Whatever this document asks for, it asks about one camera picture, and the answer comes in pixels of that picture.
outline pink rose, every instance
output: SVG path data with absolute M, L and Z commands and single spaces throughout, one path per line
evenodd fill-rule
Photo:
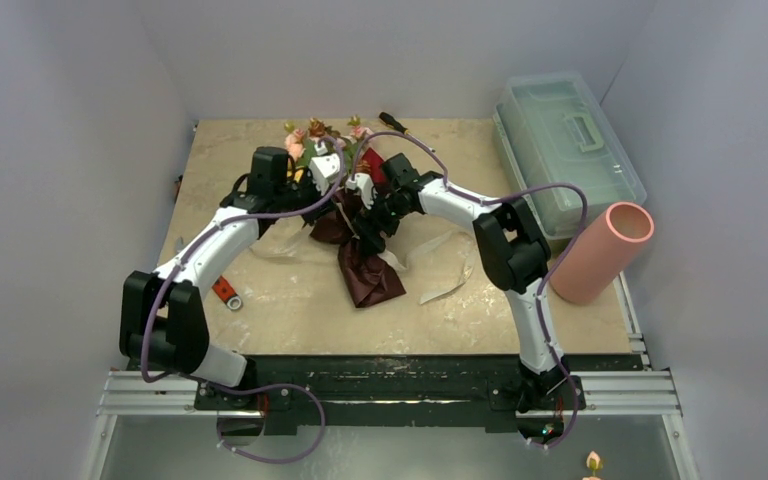
M 287 135 L 287 138 L 284 139 L 284 148 L 287 150 L 290 149 L 290 145 L 293 145 L 294 143 L 302 143 L 302 139 L 304 138 L 304 130 L 301 130 L 299 128 L 295 129 Z
M 298 160 L 304 155 L 304 145 L 301 143 L 293 143 L 287 146 L 287 151 L 290 152 L 290 156 L 293 157 L 293 160 Z

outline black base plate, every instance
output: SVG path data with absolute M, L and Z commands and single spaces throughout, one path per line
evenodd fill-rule
M 483 427 L 489 433 L 517 431 L 520 399 L 517 355 L 253 355 L 257 384 L 294 383 L 322 401 L 329 425 Z M 567 355 L 570 369 L 642 370 L 637 355 Z M 576 387 L 581 384 L 575 375 Z M 536 409 L 553 411 L 559 397 L 572 405 L 562 384 Z M 318 425 L 318 412 L 300 392 L 268 393 L 267 435 L 295 434 L 299 425 Z M 585 406 L 583 394 L 580 407 Z M 197 410 L 257 408 L 254 398 L 235 398 L 208 389 Z

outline beige table surface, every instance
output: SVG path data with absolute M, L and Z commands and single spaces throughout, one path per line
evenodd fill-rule
M 249 171 L 256 147 L 283 145 L 283 123 L 199 123 L 162 262 L 174 255 L 176 238 L 190 241 L 212 218 L 234 180 Z M 348 131 L 346 119 L 326 123 Z M 486 195 L 510 193 L 493 148 L 491 120 L 410 119 L 405 123 L 437 149 L 454 183 Z M 296 124 L 305 125 L 306 120 L 297 119 Z M 404 152 L 420 173 L 436 167 L 404 140 L 387 137 L 372 144 L 385 159 Z M 261 253 L 275 251 L 300 227 L 300 219 L 280 220 L 253 248 Z M 414 247 L 455 229 L 439 218 L 409 215 L 388 240 L 388 248 L 404 261 Z M 250 354 L 515 353 L 518 341 L 510 309 L 502 292 L 484 275 L 480 260 L 459 290 L 419 305 L 423 293 L 454 284 L 474 248 L 468 235 L 452 236 L 400 273 L 406 295 L 368 309 L 352 305 L 337 267 L 335 246 L 305 237 L 292 258 L 264 259 L 247 251 L 225 272 L 244 307 L 231 312 L 213 293 L 205 299 L 211 338 L 223 347 Z M 549 290 L 555 329 L 565 351 L 630 351 L 613 286 L 585 307 L 568 304 Z

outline cable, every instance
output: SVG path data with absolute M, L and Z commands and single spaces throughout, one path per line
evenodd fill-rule
M 500 198 L 478 197 L 449 185 L 449 169 L 446 168 L 446 166 L 443 164 L 443 161 L 440 160 L 437 154 L 431 151 L 431 149 L 428 148 L 427 145 L 423 144 L 422 142 L 413 138 L 410 135 L 405 135 L 403 133 L 391 132 L 391 131 L 373 133 L 372 135 L 368 135 L 366 138 L 364 138 L 359 142 L 357 146 L 357 152 L 355 152 L 354 165 L 352 167 L 352 175 L 354 175 L 357 170 L 358 159 L 361 156 L 361 151 L 363 150 L 364 145 L 366 145 L 366 142 L 370 141 L 375 137 L 380 137 L 380 136 L 392 136 L 392 137 L 402 138 L 419 147 L 420 150 L 428 154 L 428 156 L 430 156 L 431 159 L 434 160 L 434 162 L 437 165 L 439 165 L 440 168 L 443 170 L 443 185 L 446 187 L 448 191 L 452 192 L 453 194 L 463 199 L 478 203 L 480 205 L 496 205 L 499 203 L 504 203 L 516 198 L 523 197 L 525 195 L 537 193 L 542 190 L 548 190 L 550 188 L 566 188 L 566 189 L 572 190 L 579 196 L 579 198 L 581 198 L 581 217 L 579 218 L 579 221 L 578 221 L 578 229 L 576 230 L 575 235 L 573 235 L 572 239 L 570 239 L 570 242 L 567 245 L 567 247 L 564 249 L 564 251 L 561 252 L 560 255 L 558 255 L 557 261 L 554 263 L 554 265 L 552 265 L 552 267 L 543 277 L 543 280 L 540 282 L 540 285 L 537 286 L 537 296 L 535 298 L 536 304 L 537 304 L 537 320 L 540 323 L 540 330 L 542 330 L 543 332 L 543 340 L 546 342 L 546 345 L 549 347 L 549 353 L 552 355 L 552 360 L 554 360 L 555 364 L 561 370 L 561 373 L 564 375 L 564 380 L 569 384 L 570 389 L 572 389 L 573 404 L 572 404 L 572 417 L 570 417 L 570 423 L 567 426 L 567 428 L 564 429 L 564 433 L 562 433 L 558 438 L 556 438 L 552 442 L 544 445 L 545 448 L 552 448 L 557 446 L 558 444 L 561 443 L 562 440 L 564 440 L 567 437 L 567 435 L 569 435 L 569 432 L 572 431 L 572 428 L 575 425 L 575 421 L 578 419 L 578 410 L 581 407 L 581 405 L 580 405 L 580 402 L 578 401 L 578 389 L 575 386 L 575 382 L 573 382 L 572 375 L 570 375 L 569 371 L 561 363 L 561 358 L 558 355 L 557 350 L 555 350 L 555 347 L 552 346 L 553 345 L 552 336 L 549 334 L 549 327 L 546 324 L 546 318 L 544 317 L 544 314 L 543 314 L 543 302 L 541 301 L 541 297 L 543 297 L 543 292 L 546 290 L 546 285 L 549 283 L 549 278 L 552 277 L 552 275 L 558 269 L 558 266 L 567 257 L 570 250 L 572 250 L 573 245 L 575 245 L 575 242 L 578 240 L 579 235 L 581 235 L 581 232 L 584 230 L 584 227 L 587 225 L 587 197 L 584 195 L 584 191 L 571 183 L 550 183 L 546 185 L 540 185 L 538 187 L 526 188 L 525 190 L 522 190 L 520 192 L 506 195 Z
M 243 181 L 245 179 L 247 179 L 247 178 L 249 178 L 249 174 L 248 173 L 244 173 L 244 174 L 240 175 L 240 177 L 237 178 L 237 181 L 234 182 L 234 186 L 231 187 L 231 192 L 238 192 L 238 191 L 240 191 L 240 187 L 243 185 Z
M 319 399 L 316 398 L 314 394 L 310 393 L 306 388 L 303 388 L 299 385 L 295 385 L 292 383 L 275 383 L 272 385 L 266 385 L 264 387 L 253 388 L 251 390 L 234 390 L 233 388 L 228 388 L 223 385 L 216 385 L 216 384 L 211 384 L 211 386 L 219 391 L 230 393 L 233 395 L 255 395 L 255 394 L 263 393 L 269 390 L 277 390 L 279 388 L 297 390 L 299 392 L 304 393 L 308 397 L 310 397 L 310 399 L 313 401 L 313 404 L 316 405 L 316 409 L 319 410 L 319 431 L 317 432 L 316 438 L 313 440 L 313 443 L 311 443 L 310 446 L 307 447 L 305 450 L 291 457 L 284 457 L 284 458 L 261 457 L 260 455 L 255 455 L 245 450 L 241 450 L 237 447 L 228 445 L 225 442 L 225 439 L 222 437 L 222 432 L 219 430 L 219 419 L 217 419 L 216 435 L 219 437 L 219 446 L 225 447 L 231 453 L 236 453 L 237 455 L 240 455 L 250 460 L 255 460 L 261 463 L 268 463 L 272 465 L 284 465 L 287 463 L 293 463 L 293 462 L 299 461 L 304 457 L 313 453 L 313 451 L 316 450 L 316 447 L 319 446 L 320 442 L 322 442 L 322 438 L 325 436 L 325 409 L 322 407 L 322 402 L 320 402 Z
M 340 147 L 340 145 L 337 143 L 337 141 L 330 136 L 324 136 L 321 138 L 321 140 L 326 140 L 329 143 L 331 143 L 331 146 L 334 147 L 334 150 L 337 152 L 337 156 L 340 158 L 340 171 L 338 173 L 337 178 L 342 179 L 343 174 L 346 171 L 346 160 L 343 156 L 343 149 Z M 242 184 L 242 180 L 244 179 L 245 175 L 243 177 L 240 177 L 237 179 L 237 182 Z M 264 219 L 264 220 L 278 220 L 281 218 L 288 218 L 288 217 L 294 217 L 299 215 L 304 215 L 306 213 L 310 213 L 317 208 L 324 205 L 326 202 L 329 202 L 331 200 L 331 197 L 334 196 L 335 193 L 337 193 L 337 189 L 340 187 L 340 181 L 335 181 L 333 185 L 331 185 L 331 188 L 328 189 L 328 191 L 323 195 L 319 200 L 314 202 L 311 205 L 308 205 L 307 207 L 304 207 L 299 210 L 295 210 L 292 212 L 283 212 L 283 213 L 247 213 L 244 215 L 237 215 L 234 217 L 228 217 L 225 220 L 219 222 L 218 225 L 213 225 L 211 228 L 207 229 L 196 237 L 181 253 L 181 256 L 179 258 L 178 264 L 176 264 L 174 267 L 172 267 L 172 270 L 169 272 L 169 275 L 167 275 L 166 279 L 163 280 L 163 283 L 160 285 L 160 288 L 157 291 L 157 295 L 154 298 L 154 302 L 151 305 L 151 310 L 149 310 L 148 318 L 146 320 L 146 328 L 143 332 L 143 342 L 142 342 L 142 350 L 140 351 L 140 373 L 143 377 L 143 380 L 145 380 L 147 383 L 154 383 L 164 377 L 167 377 L 170 372 L 163 372 L 156 376 L 149 375 L 148 372 L 148 357 L 149 357 L 149 349 L 151 348 L 151 332 L 154 329 L 154 322 L 157 320 L 157 311 L 160 310 L 160 305 L 163 303 L 163 298 L 166 296 L 166 291 L 169 290 L 169 286 L 172 284 L 172 280 L 178 276 L 178 273 L 181 272 L 181 269 L 187 264 L 187 262 L 190 260 L 190 257 L 193 256 L 193 254 L 198 250 L 198 248 L 204 244 L 210 237 L 212 237 L 216 232 L 221 230 L 222 228 L 236 222 L 242 222 L 245 220 L 253 220 L 253 219 Z M 211 383 L 211 385 L 224 392 L 233 393 L 235 395 L 249 395 L 249 394 L 255 394 L 260 392 L 265 392 L 268 390 L 273 390 L 275 388 L 292 388 L 294 390 L 300 390 L 305 393 L 305 395 L 309 396 L 314 404 L 316 404 L 317 409 L 319 410 L 319 419 L 320 419 L 320 428 L 319 428 L 319 434 L 317 434 L 316 440 L 314 440 L 313 444 L 310 448 L 307 450 L 301 452 L 298 455 L 295 455 L 293 457 L 288 457 L 284 459 L 271 459 L 271 458 L 265 458 L 265 457 L 259 457 L 254 454 L 250 454 L 247 452 L 244 452 L 242 450 L 232 449 L 231 451 L 234 453 L 238 453 L 240 455 L 243 455 L 245 457 L 251 458 L 252 460 L 257 460 L 259 462 L 264 463 L 289 463 L 294 462 L 296 460 L 299 460 L 301 458 L 306 457 L 307 455 L 310 455 L 311 452 L 313 452 L 314 449 L 319 445 L 319 442 L 322 441 L 322 436 L 325 435 L 325 410 L 322 408 L 322 404 L 319 402 L 319 399 L 316 398 L 315 395 L 313 395 L 311 392 L 307 391 L 306 389 L 298 386 L 298 385 L 292 385 L 292 384 L 276 384 L 276 385 L 267 385 L 265 387 L 259 387 L 252 390 L 234 390 L 233 388 L 226 387 L 224 385 L 218 385 Z

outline plastic box handle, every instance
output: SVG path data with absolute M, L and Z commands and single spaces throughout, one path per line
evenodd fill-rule
M 589 113 L 569 113 L 564 116 L 564 121 L 582 152 L 592 152 L 605 146 L 602 133 Z

